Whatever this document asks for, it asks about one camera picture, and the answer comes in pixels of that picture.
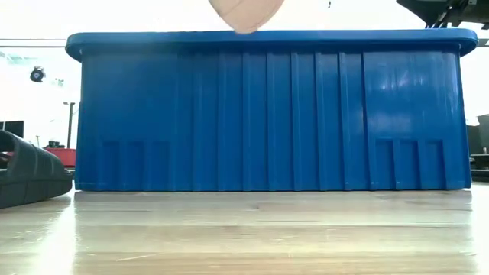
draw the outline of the red object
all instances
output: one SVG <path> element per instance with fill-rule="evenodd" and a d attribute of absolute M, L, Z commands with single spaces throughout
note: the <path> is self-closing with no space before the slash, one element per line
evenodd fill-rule
<path fill-rule="evenodd" d="M 52 153 L 56 157 L 60 158 L 61 163 L 63 163 L 65 167 L 75 167 L 76 149 L 66 149 L 66 148 L 44 148 L 44 149 Z"/>

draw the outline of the black machine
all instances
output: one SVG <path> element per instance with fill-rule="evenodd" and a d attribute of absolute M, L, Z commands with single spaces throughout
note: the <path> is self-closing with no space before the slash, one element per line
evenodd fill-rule
<path fill-rule="evenodd" d="M 24 121 L 0 121 L 0 130 L 6 130 L 16 136 L 24 137 Z"/>
<path fill-rule="evenodd" d="M 426 23 L 426 28 L 458 27 L 462 22 L 480 23 L 489 30 L 489 0 L 397 0 Z M 479 47 L 489 39 L 480 39 Z"/>
<path fill-rule="evenodd" d="M 42 66 L 34 66 L 34 69 L 31 72 L 31 81 L 42 83 L 44 77 L 46 77 L 44 68 Z"/>

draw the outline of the security camera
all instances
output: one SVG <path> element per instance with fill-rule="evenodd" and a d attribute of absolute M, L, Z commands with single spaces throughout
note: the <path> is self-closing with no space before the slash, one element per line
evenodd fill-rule
<path fill-rule="evenodd" d="M 42 83 L 44 77 L 46 77 L 44 68 L 42 66 L 34 66 L 31 72 L 31 80 L 36 83 Z"/>

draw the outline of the blue plastic bin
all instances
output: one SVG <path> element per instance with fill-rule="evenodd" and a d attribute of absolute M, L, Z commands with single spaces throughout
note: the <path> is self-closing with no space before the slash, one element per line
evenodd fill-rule
<path fill-rule="evenodd" d="M 473 31 L 74 34 L 76 188 L 461 189 Z"/>

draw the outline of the bin rim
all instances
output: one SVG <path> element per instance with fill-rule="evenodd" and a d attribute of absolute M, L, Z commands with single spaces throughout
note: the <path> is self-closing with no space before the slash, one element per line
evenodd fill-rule
<path fill-rule="evenodd" d="M 178 32 L 100 32 L 72 34 L 66 41 L 65 50 L 73 59 L 81 61 L 83 48 L 87 46 L 155 44 L 453 44 L 460 56 L 470 53 L 478 45 L 477 34 L 468 29 L 442 28 L 420 30 L 378 31 L 256 31 L 253 34 L 236 34 L 234 31 L 178 31 Z"/>

